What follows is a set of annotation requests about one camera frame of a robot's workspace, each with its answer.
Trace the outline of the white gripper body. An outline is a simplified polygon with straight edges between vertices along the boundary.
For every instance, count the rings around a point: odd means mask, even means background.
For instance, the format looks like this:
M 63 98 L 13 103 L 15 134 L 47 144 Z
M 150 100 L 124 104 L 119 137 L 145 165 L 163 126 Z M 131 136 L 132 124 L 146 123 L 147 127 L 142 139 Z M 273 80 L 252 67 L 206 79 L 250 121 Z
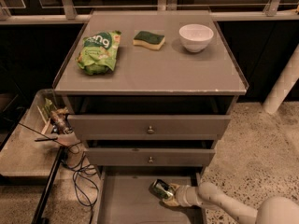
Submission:
M 176 201 L 183 207 L 200 206 L 198 188 L 189 185 L 179 186 L 175 194 Z

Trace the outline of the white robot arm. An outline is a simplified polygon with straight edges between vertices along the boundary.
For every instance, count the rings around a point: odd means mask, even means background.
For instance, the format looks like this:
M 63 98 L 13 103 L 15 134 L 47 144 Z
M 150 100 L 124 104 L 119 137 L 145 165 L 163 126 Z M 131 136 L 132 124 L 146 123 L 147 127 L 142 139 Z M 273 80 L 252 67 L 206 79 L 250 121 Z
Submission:
M 170 187 L 175 194 L 163 199 L 168 206 L 219 207 L 238 224 L 299 224 L 299 205 L 284 197 L 270 197 L 254 209 L 226 195 L 210 182 L 203 182 L 197 187 L 178 184 Z

